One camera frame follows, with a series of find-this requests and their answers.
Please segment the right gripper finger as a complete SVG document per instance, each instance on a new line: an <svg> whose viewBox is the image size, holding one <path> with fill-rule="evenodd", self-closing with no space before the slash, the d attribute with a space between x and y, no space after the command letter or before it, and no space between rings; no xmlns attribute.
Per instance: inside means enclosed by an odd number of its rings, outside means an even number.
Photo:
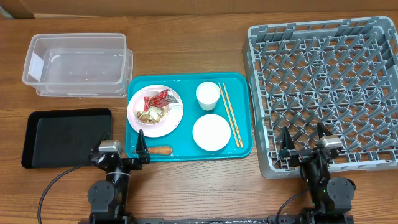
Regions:
<svg viewBox="0 0 398 224"><path fill-rule="evenodd" d="M318 137L321 139L324 136L332 136L333 133L330 132L322 122L317 123L317 133Z"/></svg>
<svg viewBox="0 0 398 224"><path fill-rule="evenodd" d="M289 133L287 127L282 128L282 141L280 145L279 155L280 156L288 156L290 151L295 151L295 144L292 140L292 137Z"/></svg>

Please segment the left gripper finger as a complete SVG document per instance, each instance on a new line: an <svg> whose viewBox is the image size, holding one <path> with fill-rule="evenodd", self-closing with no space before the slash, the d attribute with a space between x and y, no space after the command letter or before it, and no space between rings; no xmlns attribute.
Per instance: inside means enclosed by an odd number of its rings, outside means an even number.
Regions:
<svg viewBox="0 0 398 224"><path fill-rule="evenodd" d="M95 150L98 150L98 148L100 147L101 143L102 143L103 141L105 141L105 140L108 140L108 139L109 139L109 132L104 133L104 134L100 137L99 141L95 144Z"/></svg>
<svg viewBox="0 0 398 224"><path fill-rule="evenodd" d="M138 155L138 159L141 163L150 163L151 157L144 139L144 132L142 129L139 130L139 135L137 138L136 154Z"/></svg>

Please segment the rice and peanut scraps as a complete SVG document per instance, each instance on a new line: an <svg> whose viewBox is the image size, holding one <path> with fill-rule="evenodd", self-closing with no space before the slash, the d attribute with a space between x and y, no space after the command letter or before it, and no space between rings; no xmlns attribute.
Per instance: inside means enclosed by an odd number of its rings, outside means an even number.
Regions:
<svg viewBox="0 0 398 224"><path fill-rule="evenodd" d="M169 109L164 106L161 108L151 106L147 111L138 111L136 118L143 124L157 124L163 121L169 113Z"/></svg>

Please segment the red snack wrapper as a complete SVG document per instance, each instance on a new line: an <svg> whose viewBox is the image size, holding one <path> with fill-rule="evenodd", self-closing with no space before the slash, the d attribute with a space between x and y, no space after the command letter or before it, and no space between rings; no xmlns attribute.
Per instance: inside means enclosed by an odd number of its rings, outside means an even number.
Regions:
<svg viewBox="0 0 398 224"><path fill-rule="evenodd" d="M171 103L179 103L180 101L174 96L174 94L169 89L165 89L158 92L155 96L144 97L144 111L147 111L150 107L162 108Z"/></svg>

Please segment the wooden chopstick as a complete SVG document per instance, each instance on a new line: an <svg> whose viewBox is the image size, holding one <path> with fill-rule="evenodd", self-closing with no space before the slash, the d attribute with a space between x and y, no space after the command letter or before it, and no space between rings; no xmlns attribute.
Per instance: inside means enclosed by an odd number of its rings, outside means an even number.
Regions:
<svg viewBox="0 0 398 224"><path fill-rule="evenodd" d="M240 148L240 144L239 144L238 138L237 138L237 136L236 136L236 131L235 131L235 129L234 129L234 124L233 124L233 122L232 122L232 119L231 119L231 116L230 116L230 113L229 113L229 107L228 107L228 105L227 105L227 102L226 102L226 99L225 99L225 97L224 97L224 93L223 93L223 90L222 90L222 87L221 87L220 83L218 83L218 86L219 86L219 88L220 88L221 97L222 97L222 99L223 99L224 107L225 107L226 113L227 113L227 115L228 115L229 124L230 124L231 130L232 130L233 136L234 136L234 140L235 140L235 142L236 142L236 146L237 146L238 148Z"/></svg>
<svg viewBox="0 0 398 224"><path fill-rule="evenodd" d="M238 142L238 147L243 148L243 141L241 139L241 135L240 135L240 132L239 132L238 124L236 122L235 114L234 114L234 111L233 111L233 107L232 107L232 104L231 104L231 101L230 101L230 98L229 98L229 94L228 94L228 90L226 88L225 83L223 83L223 88L224 88L224 93L225 93L225 97L226 97L226 102L228 103L229 113L230 113L230 117L231 117L231 120L232 120L232 124L234 126L234 135L235 135L236 140Z"/></svg>

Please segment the white round bowl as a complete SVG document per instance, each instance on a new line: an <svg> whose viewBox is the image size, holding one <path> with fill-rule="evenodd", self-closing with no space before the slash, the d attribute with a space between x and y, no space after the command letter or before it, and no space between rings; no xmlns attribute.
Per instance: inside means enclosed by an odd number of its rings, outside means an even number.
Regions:
<svg viewBox="0 0 398 224"><path fill-rule="evenodd" d="M223 117L206 114L195 122L192 134L194 142L201 149L218 151L229 143L231 128Z"/></svg>

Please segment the white paper cup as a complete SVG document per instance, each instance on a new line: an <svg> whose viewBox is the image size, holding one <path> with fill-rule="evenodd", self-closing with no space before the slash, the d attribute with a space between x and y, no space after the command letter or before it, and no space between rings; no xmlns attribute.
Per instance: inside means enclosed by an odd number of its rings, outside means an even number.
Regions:
<svg viewBox="0 0 398 224"><path fill-rule="evenodd" d="M196 98L203 110L210 111L215 108L221 92L218 85L213 82L203 82L196 89Z"/></svg>

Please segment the pink bowl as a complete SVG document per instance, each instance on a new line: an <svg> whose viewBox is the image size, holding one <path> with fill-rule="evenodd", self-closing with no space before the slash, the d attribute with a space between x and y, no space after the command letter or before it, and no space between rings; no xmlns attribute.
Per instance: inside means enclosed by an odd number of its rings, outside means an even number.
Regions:
<svg viewBox="0 0 398 224"><path fill-rule="evenodd" d="M133 104L133 115L134 115L134 118L135 118L139 123L141 123L141 122L136 118L136 114L137 114L138 111L142 111L142 110L144 110L144 98L137 99L137 100L134 102L134 104Z"/></svg>

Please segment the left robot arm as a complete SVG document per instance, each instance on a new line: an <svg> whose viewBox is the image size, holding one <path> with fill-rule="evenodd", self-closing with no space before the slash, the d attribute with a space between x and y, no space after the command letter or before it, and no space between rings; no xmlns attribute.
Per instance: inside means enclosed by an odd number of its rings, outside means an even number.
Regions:
<svg viewBox="0 0 398 224"><path fill-rule="evenodd" d="M130 172L142 170L143 164L150 163L143 130L139 131L136 149L137 157L123 158L120 142L109 140L105 134L90 150L90 162L106 173L105 179L95 182L88 191L90 223L137 223L126 206Z"/></svg>

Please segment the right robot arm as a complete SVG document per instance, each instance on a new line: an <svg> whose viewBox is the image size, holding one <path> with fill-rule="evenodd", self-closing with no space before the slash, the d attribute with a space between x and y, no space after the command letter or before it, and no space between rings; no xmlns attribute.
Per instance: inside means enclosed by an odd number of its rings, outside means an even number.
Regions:
<svg viewBox="0 0 398 224"><path fill-rule="evenodd" d="M343 149L341 139L332 134L323 123L317 124L320 142L313 149L296 150L289 130L282 128L280 158L288 158L289 166L298 167L308 189L289 198L279 208L276 223L353 223L347 216L352 209L351 201L356 190L355 183L344 177L332 178L328 170L329 162L337 158ZM282 210L294 199L309 193L313 207L303 208L296 216L281 215Z"/></svg>

